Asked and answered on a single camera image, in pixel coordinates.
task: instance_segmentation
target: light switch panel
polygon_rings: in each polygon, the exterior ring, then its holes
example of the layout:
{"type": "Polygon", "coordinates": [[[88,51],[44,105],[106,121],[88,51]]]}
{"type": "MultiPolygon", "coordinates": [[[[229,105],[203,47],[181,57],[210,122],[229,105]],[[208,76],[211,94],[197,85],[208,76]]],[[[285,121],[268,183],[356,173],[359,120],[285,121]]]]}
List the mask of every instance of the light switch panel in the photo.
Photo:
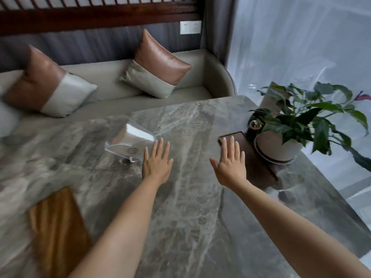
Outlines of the light switch panel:
{"type": "Polygon", "coordinates": [[[201,33],[202,21],[181,21],[180,34],[199,34],[201,33]]]}

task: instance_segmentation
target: hand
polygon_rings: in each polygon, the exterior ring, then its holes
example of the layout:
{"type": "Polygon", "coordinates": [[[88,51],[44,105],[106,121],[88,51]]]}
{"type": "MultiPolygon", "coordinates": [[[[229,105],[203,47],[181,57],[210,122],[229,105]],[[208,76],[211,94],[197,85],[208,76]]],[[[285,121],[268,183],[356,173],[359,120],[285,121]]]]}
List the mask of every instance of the hand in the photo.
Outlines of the hand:
{"type": "Polygon", "coordinates": [[[143,180],[149,179],[155,182],[158,186],[167,181],[170,175],[173,159],[167,160],[169,157],[170,143],[167,142],[163,153],[164,139],[154,142],[151,156],[148,155],[148,147],[144,150],[144,161],[142,167],[143,180]]]}
{"type": "Polygon", "coordinates": [[[240,145],[230,139],[229,149],[227,149],[227,140],[223,138],[221,145],[220,161],[210,158],[210,163],[214,168],[219,183],[228,188],[236,185],[243,185],[246,182],[245,153],[240,154],[240,145]]]}

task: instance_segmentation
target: gray marble tabletop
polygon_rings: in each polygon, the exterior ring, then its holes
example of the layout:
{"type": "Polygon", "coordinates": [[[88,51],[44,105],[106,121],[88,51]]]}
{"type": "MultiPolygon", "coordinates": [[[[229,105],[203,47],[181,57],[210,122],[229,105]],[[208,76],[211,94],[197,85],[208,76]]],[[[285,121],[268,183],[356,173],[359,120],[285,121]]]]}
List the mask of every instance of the gray marble tabletop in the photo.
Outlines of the gray marble tabletop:
{"type": "MultiPolygon", "coordinates": [[[[255,108],[236,96],[138,111],[42,129],[0,142],[0,277],[38,277],[27,210],[72,186],[96,241],[141,182],[141,165],[103,150],[127,119],[171,142],[169,181],[160,187],[136,277],[296,277],[253,214],[217,182],[209,157],[220,135],[244,131],[255,108]]],[[[285,205],[356,256],[371,250],[371,232],[303,155],[277,173],[285,205]]]]}

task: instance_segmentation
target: gray sofa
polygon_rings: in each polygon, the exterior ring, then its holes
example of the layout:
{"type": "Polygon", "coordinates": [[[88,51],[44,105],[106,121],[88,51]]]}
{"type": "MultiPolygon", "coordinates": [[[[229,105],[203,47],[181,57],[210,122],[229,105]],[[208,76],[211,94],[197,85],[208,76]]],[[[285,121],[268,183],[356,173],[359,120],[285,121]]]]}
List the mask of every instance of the gray sofa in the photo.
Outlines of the gray sofa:
{"type": "MultiPolygon", "coordinates": [[[[8,119],[7,123],[11,121],[11,125],[2,127],[8,130],[0,130],[0,136],[6,136],[10,133],[30,133],[40,128],[65,122],[85,121],[154,107],[234,96],[236,94],[236,88],[230,74],[216,57],[207,50],[185,51],[174,53],[174,55],[191,64],[192,68],[176,86],[173,93],[165,99],[147,95],[138,88],[118,80],[131,60],[62,66],[68,72],[96,84],[98,89],[86,99],[79,109],[64,118],[51,118],[40,113],[23,113],[14,109],[10,112],[7,111],[6,115],[9,117],[4,118],[8,119]]],[[[22,70],[0,73],[0,87],[2,88],[0,95],[21,74],[22,70]]]]}

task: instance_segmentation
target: two-tone pillow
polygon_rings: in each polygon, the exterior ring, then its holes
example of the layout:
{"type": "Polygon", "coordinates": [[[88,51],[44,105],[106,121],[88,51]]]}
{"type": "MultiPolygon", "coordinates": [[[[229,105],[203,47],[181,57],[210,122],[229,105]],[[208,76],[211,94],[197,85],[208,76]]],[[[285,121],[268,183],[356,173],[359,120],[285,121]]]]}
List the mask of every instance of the two-tone pillow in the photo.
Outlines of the two-tone pillow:
{"type": "Polygon", "coordinates": [[[191,67],[167,51],[144,29],[134,60],[120,80],[157,98],[167,98],[191,67]]]}
{"type": "Polygon", "coordinates": [[[4,102],[51,117],[65,117],[81,106],[98,86],[68,73],[30,46],[30,60],[20,79],[4,95],[4,102]]]}

